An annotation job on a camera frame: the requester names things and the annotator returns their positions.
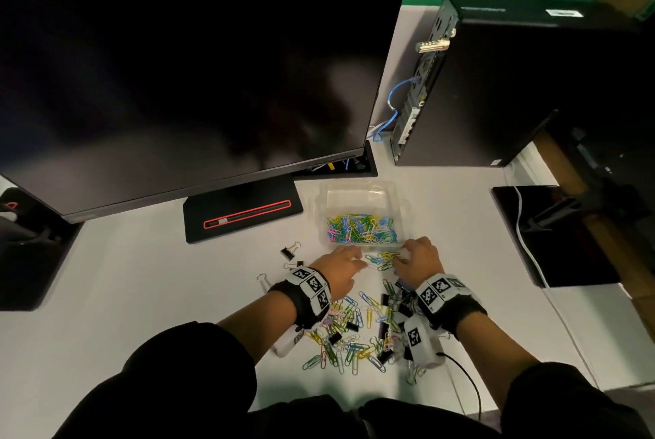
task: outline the black cable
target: black cable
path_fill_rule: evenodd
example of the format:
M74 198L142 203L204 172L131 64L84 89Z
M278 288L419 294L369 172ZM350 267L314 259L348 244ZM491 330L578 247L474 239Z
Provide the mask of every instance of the black cable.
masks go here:
M450 361L452 361L454 364L456 364L461 371L464 372L464 375L468 377L468 379L471 381L471 384L473 384L473 388L476 390L476 394L478 395L478 422L482 421L482 399L480 399L480 392L478 390L478 386L476 385L475 382L473 382L473 379L471 376L468 374L468 372L464 369L463 366L461 366L457 360L455 360L452 356L448 356L445 352L438 352L437 356L444 356L448 358Z

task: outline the computer tower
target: computer tower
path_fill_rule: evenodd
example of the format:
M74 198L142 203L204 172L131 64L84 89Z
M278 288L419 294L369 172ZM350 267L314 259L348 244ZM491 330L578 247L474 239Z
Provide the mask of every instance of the computer tower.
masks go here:
M391 137L399 166L504 166L562 110L607 106L638 29L608 4L443 0Z

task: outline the computer monitor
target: computer monitor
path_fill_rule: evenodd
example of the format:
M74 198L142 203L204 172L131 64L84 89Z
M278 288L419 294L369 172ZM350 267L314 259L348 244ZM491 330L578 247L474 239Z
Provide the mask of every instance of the computer monitor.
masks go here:
M363 154L402 0L0 0L0 173L76 223Z

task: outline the person's left hand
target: person's left hand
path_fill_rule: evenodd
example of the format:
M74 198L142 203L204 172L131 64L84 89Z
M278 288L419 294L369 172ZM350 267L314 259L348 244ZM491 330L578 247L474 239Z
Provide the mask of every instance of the person's left hand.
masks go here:
M330 283L330 292L335 301L344 297L355 285L353 276L366 268L366 263L360 258L362 250L355 245L344 247L340 245L330 254L325 254L309 265L316 269Z

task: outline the black sleeve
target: black sleeve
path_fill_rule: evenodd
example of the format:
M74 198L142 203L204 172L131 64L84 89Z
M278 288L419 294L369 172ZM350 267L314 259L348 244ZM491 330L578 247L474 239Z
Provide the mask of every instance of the black sleeve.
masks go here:
M650 438L639 414L591 386L577 368L540 363L510 386L500 418L510 437Z
M216 436L246 417L256 391L241 343L215 324L192 322L144 343L54 437Z

